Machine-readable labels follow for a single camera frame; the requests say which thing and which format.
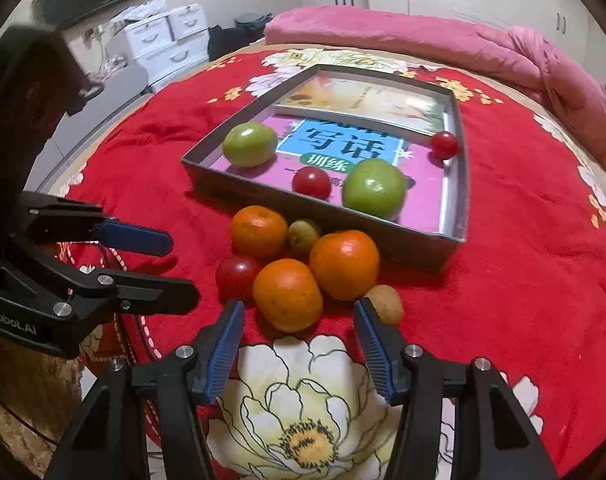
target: tangerine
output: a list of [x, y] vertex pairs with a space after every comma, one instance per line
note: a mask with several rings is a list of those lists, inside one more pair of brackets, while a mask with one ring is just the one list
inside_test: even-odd
[[260, 205], [241, 209], [232, 218], [233, 247], [241, 254], [269, 258], [283, 249], [288, 224], [276, 211]]
[[377, 280], [380, 262], [376, 244], [361, 231], [325, 235], [309, 256], [318, 286], [339, 301], [354, 301], [368, 292]]
[[307, 265], [276, 260], [254, 280], [254, 301], [267, 321], [282, 332], [299, 332], [323, 314], [323, 296]]

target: gray tray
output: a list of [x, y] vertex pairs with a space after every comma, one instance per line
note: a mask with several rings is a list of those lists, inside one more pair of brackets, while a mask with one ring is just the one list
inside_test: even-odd
[[[210, 168], [222, 155], [223, 140], [234, 126], [248, 121], [260, 122], [274, 113], [331, 120], [392, 134], [417, 144], [429, 144], [430, 134], [387, 121], [277, 104], [282, 97], [296, 91], [320, 72], [340, 78], [354, 78], [409, 89], [442, 102], [445, 110], [445, 130], [457, 136], [460, 150], [457, 156], [445, 163], [438, 232], [415, 230], [316, 198], [267, 186], [246, 176]], [[443, 270], [454, 250], [466, 240], [470, 204], [467, 161], [468, 150], [459, 108], [450, 90], [403, 76], [334, 65], [312, 66], [271, 89], [216, 127], [182, 159], [195, 180], [195, 189], [199, 192], [207, 192], [241, 204], [264, 205], [280, 212], [288, 221], [311, 218], [325, 232], [339, 229], [363, 231], [372, 237], [382, 253], [401, 263], [430, 272]]]

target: red tomato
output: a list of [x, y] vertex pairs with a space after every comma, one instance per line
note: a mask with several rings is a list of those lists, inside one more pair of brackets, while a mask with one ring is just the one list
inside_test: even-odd
[[241, 300], [247, 306], [253, 302], [252, 286], [261, 270], [259, 263], [250, 256], [232, 254], [221, 260], [215, 276], [219, 299]]
[[448, 160], [459, 151], [459, 141], [450, 132], [438, 132], [430, 139], [432, 153], [439, 160]]
[[327, 200], [332, 192], [332, 183], [323, 170], [305, 166], [294, 174], [292, 191]]

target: green label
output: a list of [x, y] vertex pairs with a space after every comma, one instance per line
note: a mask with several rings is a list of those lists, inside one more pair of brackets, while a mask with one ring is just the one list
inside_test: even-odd
[[322, 155], [321, 153], [304, 153], [299, 160], [308, 166], [336, 171], [336, 173], [350, 173], [354, 166], [352, 162], [344, 158]]

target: pink comforter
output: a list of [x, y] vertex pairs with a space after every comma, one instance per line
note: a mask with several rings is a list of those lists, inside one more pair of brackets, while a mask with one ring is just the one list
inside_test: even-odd
[[265, 29], [268, 44], [314, 43], [411, 54], [496, 78], [541, 102], [606, 171], [606, 92], [538, 31], [348, 6], [301, 7]]

